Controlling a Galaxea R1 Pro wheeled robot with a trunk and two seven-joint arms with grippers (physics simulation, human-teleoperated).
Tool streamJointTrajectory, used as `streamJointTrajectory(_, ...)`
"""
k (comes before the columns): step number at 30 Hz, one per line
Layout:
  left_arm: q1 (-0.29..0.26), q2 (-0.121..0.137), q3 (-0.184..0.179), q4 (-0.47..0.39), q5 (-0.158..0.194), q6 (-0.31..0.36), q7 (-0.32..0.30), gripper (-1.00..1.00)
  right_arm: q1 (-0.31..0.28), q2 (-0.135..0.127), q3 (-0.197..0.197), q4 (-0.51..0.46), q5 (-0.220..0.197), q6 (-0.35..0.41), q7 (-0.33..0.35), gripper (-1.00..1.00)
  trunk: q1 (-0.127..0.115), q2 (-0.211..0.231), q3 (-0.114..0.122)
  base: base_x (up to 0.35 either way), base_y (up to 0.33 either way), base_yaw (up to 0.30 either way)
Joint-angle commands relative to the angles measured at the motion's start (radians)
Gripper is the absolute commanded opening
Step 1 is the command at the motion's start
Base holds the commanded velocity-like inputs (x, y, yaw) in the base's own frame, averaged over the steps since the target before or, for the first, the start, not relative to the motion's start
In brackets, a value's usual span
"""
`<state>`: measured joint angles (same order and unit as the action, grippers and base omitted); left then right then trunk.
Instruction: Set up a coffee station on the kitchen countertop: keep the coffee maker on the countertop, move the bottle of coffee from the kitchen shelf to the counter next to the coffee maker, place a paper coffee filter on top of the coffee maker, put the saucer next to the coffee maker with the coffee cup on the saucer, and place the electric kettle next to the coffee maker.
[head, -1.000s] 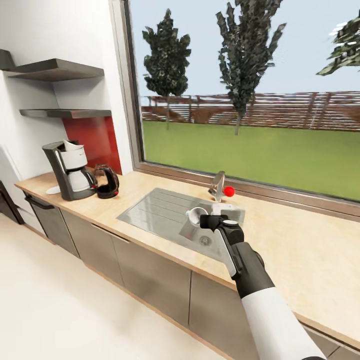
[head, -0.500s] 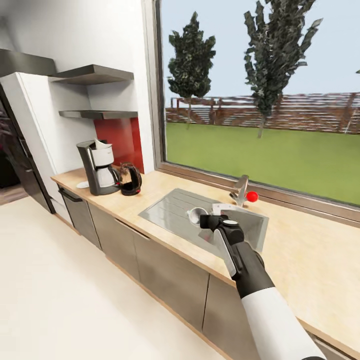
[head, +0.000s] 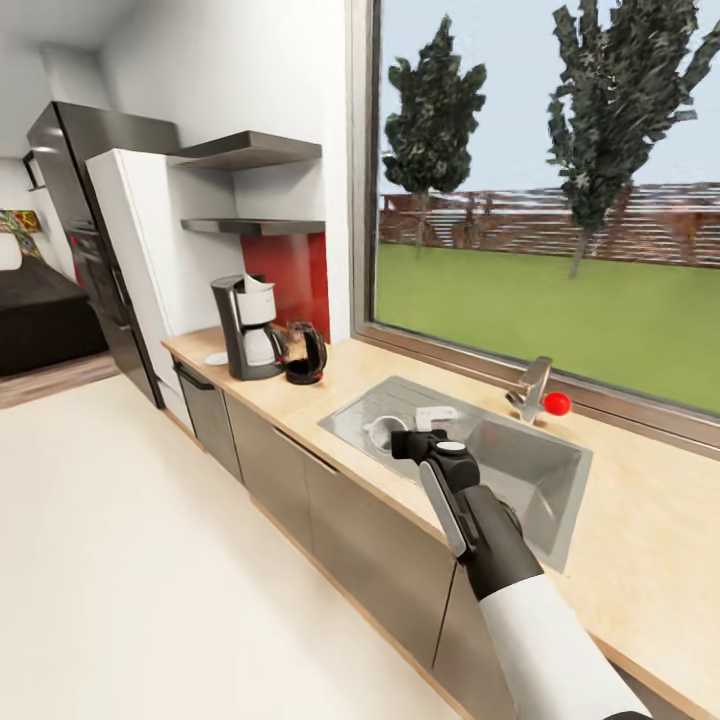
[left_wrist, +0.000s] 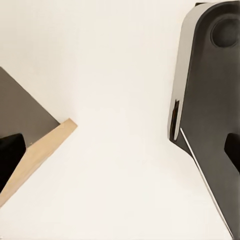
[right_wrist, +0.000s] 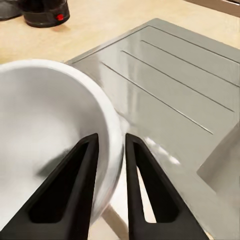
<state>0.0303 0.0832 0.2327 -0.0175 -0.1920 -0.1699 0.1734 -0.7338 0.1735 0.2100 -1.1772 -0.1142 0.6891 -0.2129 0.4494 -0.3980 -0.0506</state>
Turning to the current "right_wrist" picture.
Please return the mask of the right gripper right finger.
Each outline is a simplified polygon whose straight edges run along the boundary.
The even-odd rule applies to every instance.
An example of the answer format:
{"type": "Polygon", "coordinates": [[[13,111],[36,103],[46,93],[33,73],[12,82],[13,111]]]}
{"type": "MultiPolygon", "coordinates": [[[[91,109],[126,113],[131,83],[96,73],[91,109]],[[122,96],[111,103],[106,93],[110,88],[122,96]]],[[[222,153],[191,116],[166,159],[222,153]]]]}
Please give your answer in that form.
{"type": "Polygon", "coordinates": [[[125,134],[129,240],[210,240],[144,141],[125,134]],[[156,223],[145,220],[140,171],[156,223]]]}

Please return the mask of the electric kettle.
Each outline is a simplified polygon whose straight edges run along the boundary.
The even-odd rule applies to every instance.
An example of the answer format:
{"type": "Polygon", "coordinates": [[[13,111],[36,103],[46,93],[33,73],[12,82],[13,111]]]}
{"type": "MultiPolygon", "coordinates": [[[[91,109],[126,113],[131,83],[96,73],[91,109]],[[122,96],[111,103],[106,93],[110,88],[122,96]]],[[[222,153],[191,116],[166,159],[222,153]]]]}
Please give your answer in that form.
{"type": "Polygon", "coordinates": [[[28,26],[55,27],[70,18],[67,0],[17,0],[28,26]]]}

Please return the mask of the coffee cup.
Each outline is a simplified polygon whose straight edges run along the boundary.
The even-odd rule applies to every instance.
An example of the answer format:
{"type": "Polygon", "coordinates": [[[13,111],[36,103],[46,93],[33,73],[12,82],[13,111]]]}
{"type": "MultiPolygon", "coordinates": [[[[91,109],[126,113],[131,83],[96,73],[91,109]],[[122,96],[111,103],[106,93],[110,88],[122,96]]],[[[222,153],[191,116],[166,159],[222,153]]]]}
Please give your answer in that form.
{"type": "Polygon", "coordinates": [[[120,181],[121,124],[105,92],[81,71],[48,59],[0,64],[0,232],[83,138],[98,134],[89,228],[120,181]]]}

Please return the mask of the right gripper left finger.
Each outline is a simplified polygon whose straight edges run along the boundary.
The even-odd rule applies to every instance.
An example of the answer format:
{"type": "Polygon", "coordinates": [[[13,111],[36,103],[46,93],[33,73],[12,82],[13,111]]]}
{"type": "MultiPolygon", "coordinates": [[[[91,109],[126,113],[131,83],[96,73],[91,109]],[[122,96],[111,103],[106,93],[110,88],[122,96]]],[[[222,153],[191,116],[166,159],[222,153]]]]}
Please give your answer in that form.
{"type": "Polygon", "coordinates": [[[0,240],[88,240],[99,157],[82,138],[0,232],[0,240]]]}

